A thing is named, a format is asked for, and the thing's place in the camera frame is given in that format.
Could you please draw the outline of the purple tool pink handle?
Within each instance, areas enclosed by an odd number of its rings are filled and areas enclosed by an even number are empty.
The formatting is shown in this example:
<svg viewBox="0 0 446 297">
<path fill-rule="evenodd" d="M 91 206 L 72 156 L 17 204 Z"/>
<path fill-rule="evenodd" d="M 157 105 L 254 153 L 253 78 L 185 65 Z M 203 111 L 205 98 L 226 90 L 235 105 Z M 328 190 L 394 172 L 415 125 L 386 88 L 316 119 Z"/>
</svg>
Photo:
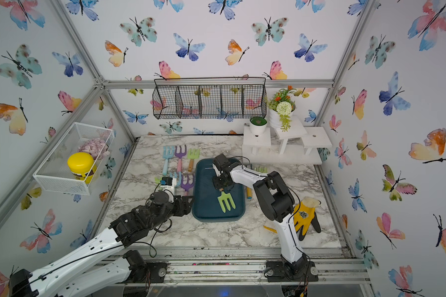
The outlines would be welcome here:
<svg viewBox="0 0 446 297">
<path fill-rule="evenodd" d="M 183 174 L 181 180 L 181 188 L 184 190 L 185 195 L 189 195 L 190 189 L 194 187 L 195 184 L 195 176 L 194 174 Z"/>
</svg>

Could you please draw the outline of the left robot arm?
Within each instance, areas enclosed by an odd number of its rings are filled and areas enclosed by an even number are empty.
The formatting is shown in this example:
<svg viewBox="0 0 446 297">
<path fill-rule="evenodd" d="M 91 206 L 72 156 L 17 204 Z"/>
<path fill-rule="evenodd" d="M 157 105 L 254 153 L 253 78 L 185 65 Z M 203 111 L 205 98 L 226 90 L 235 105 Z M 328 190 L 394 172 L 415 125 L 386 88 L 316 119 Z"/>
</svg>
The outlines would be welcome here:
<svg viewBox="0 0 446 297">
<path fill-rule="evenodd" d="M 11 297 L 86 296 L 114 283 L 149 282 L 151 268 L 130 246 L 142 243 L 150 231 L 172 217 L 184 217 L 192 210 L 193 196 L 175 196 L 170 191 L 154 192 L 145 205 L 120 215 L 108 228 L 87 243 L 30 272 L 21 269 L 9 280 Z M 116 261 L 95 269 L 101 260 L 116 252 L 127 252 Z"/>
</svg>

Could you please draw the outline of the green wide fork wooden handle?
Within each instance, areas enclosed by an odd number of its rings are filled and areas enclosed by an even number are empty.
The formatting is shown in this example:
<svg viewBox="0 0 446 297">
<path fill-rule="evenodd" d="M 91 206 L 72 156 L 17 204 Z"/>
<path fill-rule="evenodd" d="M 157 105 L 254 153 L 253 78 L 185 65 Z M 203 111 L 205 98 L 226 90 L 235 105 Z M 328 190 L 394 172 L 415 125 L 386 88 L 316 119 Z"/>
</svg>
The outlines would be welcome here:
<svg viewBox="0 0 446 297">
<path fill-rule="evenodd" d="M 200 153 L 200 149 L 189 149 L 188 153 L 187 153 L 187 158 L 189 159 L 189 164 L 188 164 L 188 173 L 191 173 L 193 171 L 193 167 L 194 167 L 194 163 L 195 160 L 199 159 L 199 153 Z"/>
</svg>

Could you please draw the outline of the teal plastic storage box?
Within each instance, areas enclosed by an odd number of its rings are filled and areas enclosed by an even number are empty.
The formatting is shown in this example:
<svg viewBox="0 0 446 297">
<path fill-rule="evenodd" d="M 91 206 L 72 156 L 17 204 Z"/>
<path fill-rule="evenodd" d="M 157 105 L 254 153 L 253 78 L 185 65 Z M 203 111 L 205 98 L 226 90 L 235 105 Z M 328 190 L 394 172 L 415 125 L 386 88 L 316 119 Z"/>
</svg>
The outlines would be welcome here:
<svg viewBox="0 0 446 297">
<path fill-rule="evenodd" d="M 245 187 L 235 184 L 222 191 L 214 187 L 215 176 L 211 158 L 202 159 L 197 163 L 193 187 L 194 218 L 204 223 L 238 221 L 246 211 Z"/>
</svg>

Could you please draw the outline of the light blue rake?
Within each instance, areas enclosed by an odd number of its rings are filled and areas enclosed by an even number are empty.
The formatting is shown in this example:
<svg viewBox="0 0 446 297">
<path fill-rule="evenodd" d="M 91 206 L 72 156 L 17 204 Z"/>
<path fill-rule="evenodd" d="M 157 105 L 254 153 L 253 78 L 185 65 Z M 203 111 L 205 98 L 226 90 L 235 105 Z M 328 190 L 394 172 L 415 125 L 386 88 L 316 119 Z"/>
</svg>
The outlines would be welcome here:
<svg viewBox="0 0 446 297">
<path fill-rule="evenodd" d="M 181 172 L 173 172 L 170 174 L 170 177 L 175 178 L 177 183 L 181 183 L 182 181 L 182 173 Z"/>
</svg>

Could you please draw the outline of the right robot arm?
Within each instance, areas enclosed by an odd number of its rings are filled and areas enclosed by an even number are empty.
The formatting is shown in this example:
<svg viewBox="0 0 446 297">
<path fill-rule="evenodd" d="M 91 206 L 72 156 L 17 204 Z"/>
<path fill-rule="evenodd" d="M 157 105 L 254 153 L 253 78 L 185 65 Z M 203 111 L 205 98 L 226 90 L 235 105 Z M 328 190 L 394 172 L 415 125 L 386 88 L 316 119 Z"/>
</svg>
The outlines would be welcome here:
<svg viewBox="0 0 446 297">
<path fill-rule="evenodd" d="M 317 282 L 314 262 L 309 260 L 296 240 L 294 227 L 295 200 L 290 188 L 278 172 L 263 174 L 248 169 L 239 161 L 231 161 L 220 154 L 213 159 L 214 187 L 224 190 L 241 184 L 254 190 L 260 209 L 267 219 L 275 223 L 281 245 L 284 278 L 293 281 Z"/>
</svg>

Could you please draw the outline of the purple rake pink handle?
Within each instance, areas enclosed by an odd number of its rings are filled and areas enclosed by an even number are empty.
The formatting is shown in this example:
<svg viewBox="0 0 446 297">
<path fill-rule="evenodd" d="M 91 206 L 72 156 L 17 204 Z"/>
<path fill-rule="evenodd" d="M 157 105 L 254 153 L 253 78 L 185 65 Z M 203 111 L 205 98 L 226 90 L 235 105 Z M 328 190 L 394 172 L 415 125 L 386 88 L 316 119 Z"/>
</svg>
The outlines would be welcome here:
<svg viewBox="0 0 446 297">
<path fill-rule="evenodd" d="M 174 156 L 177 158 L 177 173 L 182 172 L 183 157 L 187 155 L 187 146 L 175 146 Z"/>
</svg>

